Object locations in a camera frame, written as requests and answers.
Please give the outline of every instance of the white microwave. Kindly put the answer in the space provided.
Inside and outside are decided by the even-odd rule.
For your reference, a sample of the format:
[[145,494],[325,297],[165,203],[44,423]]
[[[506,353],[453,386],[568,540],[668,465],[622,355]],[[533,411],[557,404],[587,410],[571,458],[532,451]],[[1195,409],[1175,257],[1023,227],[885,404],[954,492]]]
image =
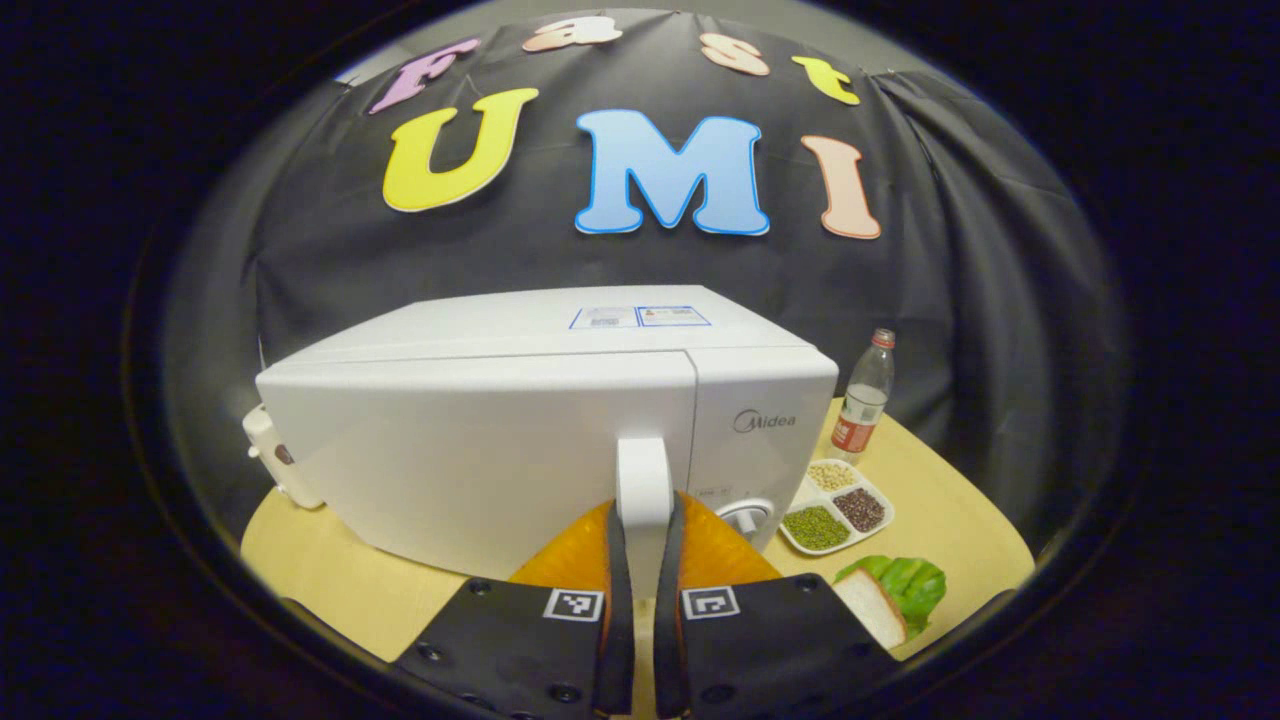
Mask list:
[[672,489],[763,548],[836,375],[699,286],[480,295],[408,305],[271,365],[246,429],[282,489],[369,544],[504,579],[611,498],[631,555]]

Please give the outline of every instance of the red bottle label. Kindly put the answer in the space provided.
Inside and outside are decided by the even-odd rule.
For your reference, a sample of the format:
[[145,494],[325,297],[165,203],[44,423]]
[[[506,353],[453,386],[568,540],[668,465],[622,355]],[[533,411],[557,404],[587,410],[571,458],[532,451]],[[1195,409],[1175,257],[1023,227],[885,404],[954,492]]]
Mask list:
[[861,452],[867,450],[867,441],[872,438],[874,429],[876,425],[859,425],[841,416],[836,420],[835,432],[831,433],[831,443],[845,452]]

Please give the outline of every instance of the green mung beans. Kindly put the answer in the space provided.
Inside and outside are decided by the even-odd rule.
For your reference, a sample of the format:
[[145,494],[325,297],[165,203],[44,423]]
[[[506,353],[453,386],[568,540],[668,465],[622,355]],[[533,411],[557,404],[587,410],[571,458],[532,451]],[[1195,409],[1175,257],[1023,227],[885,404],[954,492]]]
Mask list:
[[826,550],[849,539],[849,528],[820,505],[787,512],[782,524],[797,543],[809,550]]

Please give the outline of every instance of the bread slice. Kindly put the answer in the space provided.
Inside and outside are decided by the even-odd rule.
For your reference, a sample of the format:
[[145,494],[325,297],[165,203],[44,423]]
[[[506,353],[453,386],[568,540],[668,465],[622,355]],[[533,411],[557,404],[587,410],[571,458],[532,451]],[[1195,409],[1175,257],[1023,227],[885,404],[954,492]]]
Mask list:
[[906,620],[893,598],[865,569],[859,568],[831,587],[854,611],[867,632],[890,650],[906,642]]

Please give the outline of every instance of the white divided tray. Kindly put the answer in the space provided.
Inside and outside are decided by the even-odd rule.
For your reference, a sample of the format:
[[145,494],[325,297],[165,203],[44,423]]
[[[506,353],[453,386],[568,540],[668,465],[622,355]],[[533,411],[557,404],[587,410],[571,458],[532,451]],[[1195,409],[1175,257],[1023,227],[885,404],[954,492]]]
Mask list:
[[[854,482],[851,484],[840,487],[833,491],[824,491],[818,487],[818,484],[813,480],[813,478],[809,477],[808,469],[805,469],[805,477],[800,482],[800,489],[796,491],[795,500],[791,501],[791,507],[787,509],[787,515],[814,506],[824,507],[827,512],[831,512],[832,518],[835,518],[837,523],[840,523],[841,525],[845,527],[845,529],[849,530],[849,538],[845,539],[845,542],[833,544],[831,547],[824,547],[822,550],[810,550],[800,544],[799,542],[796,542],[794,537],[791,537],[791,532],[787,530],[786,516],[783,516],[783,523],[778,525],[778,529],[782,530],[783,536],[786,536],[787,542],[791,543],[791,547],[795,547],[797,551],[805,555],[828,555],[836,552],[837,550],[844,550],[856,542],[864,541],[874,536],[876,533],[884,529],[886,525],[893,521],[893,503],[891,503],[888,498],[884,497],[884,493],[882,493],[879,488],[873,486],[870,480],[868,480],[861,473],[859,473],[856,468],[854,468],[849,462],[845,462],[844,460],[815,460],[809,464],[810,468],[815,465],[844,466],[846,470],[852,473]],[[856,528],[854,528],[852,523],[850,523],[849,519],[845,518],[845,514],[841,512],[835,503],[835,500],[837,497],[851,493],[859,488],[867,491],[868,495],[874,497],[877,502],[884,506],[884,518],[879,523],[877,523],[876,527],[868,529],[867,532],[860,532]]]

